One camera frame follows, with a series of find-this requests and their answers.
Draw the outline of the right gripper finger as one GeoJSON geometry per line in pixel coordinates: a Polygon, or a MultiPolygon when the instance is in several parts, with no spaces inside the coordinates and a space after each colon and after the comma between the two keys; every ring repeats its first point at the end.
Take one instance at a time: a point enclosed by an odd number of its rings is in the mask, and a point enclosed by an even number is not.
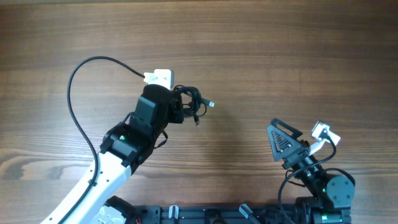
{"type": "Polygon", "coordinates": [[[278,127],[271,124],[268,125],[267,133],[275,161],[290,157],[292,153],[300,148],[300,144],[297,140],[278,127]]]}
{"type": "Polygon", "coordinates": [[[277,119],[277,118],[274,118],[271,121],[271,125],[273,125],[277,129],[285,132],[286,134],[290,135],[294,139],[297,139],[303,135],[303,132],[299,131],[298,129],[293,128],[292,126],[288,125],[287,123],[285,123],[282,120],[277,119]]]}

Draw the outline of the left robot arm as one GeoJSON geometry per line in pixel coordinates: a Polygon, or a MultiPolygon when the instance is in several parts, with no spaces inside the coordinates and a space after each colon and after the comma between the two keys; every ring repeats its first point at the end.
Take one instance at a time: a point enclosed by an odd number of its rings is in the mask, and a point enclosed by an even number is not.
{"type": "Polygon", "coordinates": [[[115,191],[163,144],[158,143],[169,123],[183,121],[177,90],[146,85],[136,109],[111,128],[99,153],[76,186],[44,223],[89,223],[115,191]]]}

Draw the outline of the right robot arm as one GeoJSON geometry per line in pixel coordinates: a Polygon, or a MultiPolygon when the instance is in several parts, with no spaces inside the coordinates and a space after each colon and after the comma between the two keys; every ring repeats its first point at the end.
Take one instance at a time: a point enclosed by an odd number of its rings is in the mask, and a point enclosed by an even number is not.
{"type": "Polygon", "coordinates": [[[283,161],[285,179],[278,191],[278,205],[273,211],[275,223],[351,223],[354,177],[339,168],[324,169],[322,164],[336,154],[340,141],[330,126],[321,121],[312,129],[313,144],[300,139],[301,131],[279,119],[266,128],[274,160],[283,161]],[[282,203],[286,184],[306,188],[311,196],[294,203],[282,203]]]}

